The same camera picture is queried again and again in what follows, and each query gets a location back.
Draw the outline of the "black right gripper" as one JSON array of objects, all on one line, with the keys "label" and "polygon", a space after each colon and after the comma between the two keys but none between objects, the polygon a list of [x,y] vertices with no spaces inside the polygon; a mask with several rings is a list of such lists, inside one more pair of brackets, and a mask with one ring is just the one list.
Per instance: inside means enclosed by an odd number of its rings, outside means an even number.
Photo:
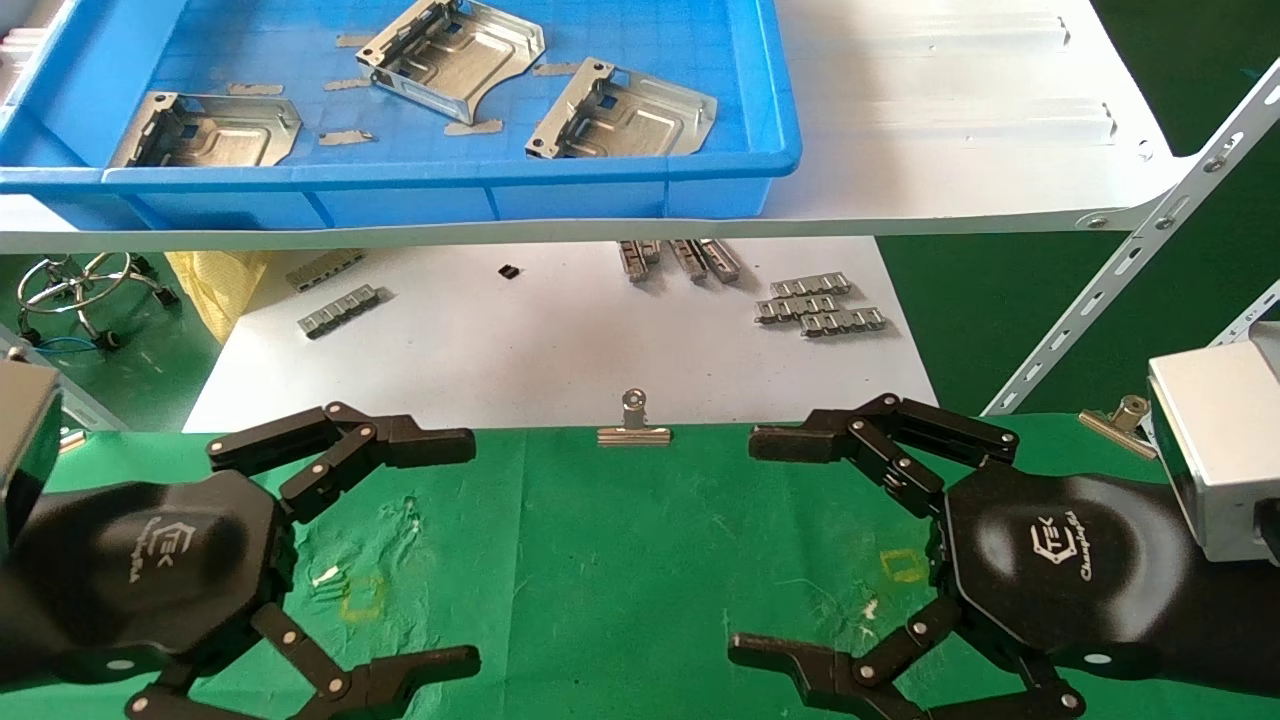
[{"label": "black right gripper", "polygon": [[[1213,652],[1193,601],[1203,559],[1167,486],[1101,474],[984,468],[945,483],[918,448],[966,468],[1010,464],[1016,434],[893,393],[815,409],[797,427],[756,425],[755,460],[846,460],[915,518],[940,518],[942,592],[855,656],[735,633],[731,662],[787,675],[810,708],[858,719],[1079,719],[1083,696],[1055,670],[1204,673]],[[895,682],[951,634],[1024,691],[923,708]]]}]

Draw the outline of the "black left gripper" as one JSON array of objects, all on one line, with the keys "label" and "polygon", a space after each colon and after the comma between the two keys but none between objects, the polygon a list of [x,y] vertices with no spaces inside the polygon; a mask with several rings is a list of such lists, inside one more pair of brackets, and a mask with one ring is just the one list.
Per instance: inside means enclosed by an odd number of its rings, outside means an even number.
[{"label": "black left gripper", "polygon": [[[225,670],[260,637],[314,688],[293,719],[401,719],[425,685],[477,675],[479,650],[340,669],[278,605],[297,560],[291,521],[312,521],[381,466],[462,464],[476,452],[470,429],[426,430],[407,414],[333,402],[211,441],[218,473],[198,482],[49,495],[38,501],[38,606],[52,626],[38,639],[38,667],[73,684],[168,667],[129,700],[128,719],[248,719],[189,689],[196,673]],[[301,460],[280,505],[248,478]]]}]

